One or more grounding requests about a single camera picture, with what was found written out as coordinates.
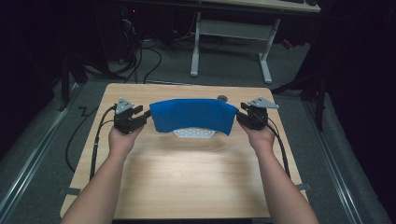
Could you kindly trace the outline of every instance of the blue cloth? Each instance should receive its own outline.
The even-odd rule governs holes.
[[[207,128],[230,134],[237,108],[216,99],[174,99],[149,106],[155,129],[170,133],[183,128]]]

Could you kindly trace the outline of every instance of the hand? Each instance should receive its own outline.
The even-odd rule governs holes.
[[[268,127],[261,130],[250,130],[241,123],[239,123],[239,125],[241,125],[242,129],[247,133],[248,141],[256,151],[256,154],[273,152],[275,134]]]
[[[134,130],[131,133],[122,133],[112,127],[108,134],[108,144],[110,147],[109,156],[126,159],[129,152],[134,147],[134,140],[143,130],[144,126]]]

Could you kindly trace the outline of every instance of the desk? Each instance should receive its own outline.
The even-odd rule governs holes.
[[[199,1],[199,4],[202,4],[202,2],[228,4],[234,6],[271,8],[282,11],[292,10],[306,13],[320,12],[320,7],[318,6],[311,7],[307,3],[297,4],[279,0],[201,0]],[[275,19],[275,22],[272,26],[239,22],[201,20],[201,12],[198,12],[195,25],[195,45],[191,60],[191,76],[198,76],[200,35],[219,35],[266,41],[263,52],[259,53],[258,56],[264,81],[267,84],[271,84],[272,78],[268,69],[267,57],[274,42],[279,23],[280,19]]]
[[[98,124],[104,112],[120,97],[142,105],[146,111],[149,104],[158,101],[216,99],[219,95],[227,96],[228,103],[238,108],[241,102],[258,96],[274,101],[271,92],[264,88],[108,85],[70,188],[83,189],[88,184]],[[291,179],[296,185],[301,184],[278,112],[268,109],[268,114],[285,145]],[[108,152],[110,128],[110,124],[105,125],[100,134],[97,168]],[[278,143],[274,151],[282,161]],[[61,216],[75,199],[74,195],[66,196]],[[269,217],[255,152],[236,120],[229,136],[216,133],[210,139],[183,139],[173,133],[157,133],[153,120],[148,119],[124,165],[115,219],[225,217]]]

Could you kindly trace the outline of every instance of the person's right arm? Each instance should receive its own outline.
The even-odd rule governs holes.
[[[247,133],[259,160],[264,195],[274,223],[318,223],[311,205],[277,160],[273,151],[275,135],[272,131],[268,127],[260,131],[250,130],[242,124],[241,127]]]

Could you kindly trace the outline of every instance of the gray carpet floor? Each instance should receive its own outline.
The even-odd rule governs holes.
[[[282,46],[274,45],[268,58],[273,84],[266,85],[262,79],[257,55],[238,50],[233,51],[235,45],[232,44],[229,46],[216,46],[216,44],[203,46],[199,76],[190,77],[192,46],[189,41],[178,43],[179,45],[173,47],[155,42],[145,43],[145,47],[152,47],[162,55],[160,66],[149,75],[147,82],[273,89],[292,81],[309,50],[309,46],[286,50]],[[258,43],[251,43],[245,47],[254,51],[256,49],[255,44]],[[149,49],[143,49],[142,52],[142,63],[137,70],[138,83],[143,81],[144,75],[160,59],[154,51]],[[111,69],[117,69],[120,65],[110,63],[110,67]],[[121,81],[102,76],[90,76],[88,83],[78,88],[80,92],[67,108],[67,114],[65,114],[62,123],[50,141],[48,152],[7,223],[59,223],[61,220],[59,212],[64,200],[62,189],[69,186],[73,176],[65,162],[66,146],[73,131],[85,119],[83,108],[86,109],[85,114],[95,109],[100,103],[106,85],[111,82]],[[0,196],[2,198],[7,195],[22,166],[35,150],[47,129],[59,116],[58,108],[61,103],[59,86],[54,91],[56,96],[53,101],[31,122],[14,148],[0,163],[0,179],[2,180]],[[297,93],[297,91],[286,91],[275,95],[275,99],[276,103],[280,105],[279,114],[301,177],[305,183],[309,183],[312,187],[307,192],[308,199],[316,211],[320,223],[349,223],[345,208],[324,161],[315,127],[311,124],[311,118]],[[94,115],[95,113],[86,119],[70,143],[69,158],[73,166],[78,163]],[[323,127],[323,134],[360,211],[362,222],[390,223],[386,212],[377,201],[369,181],[350,149],[328,97],[326,99]],[[264,223],[264,220],[255,219],[253,223]]]

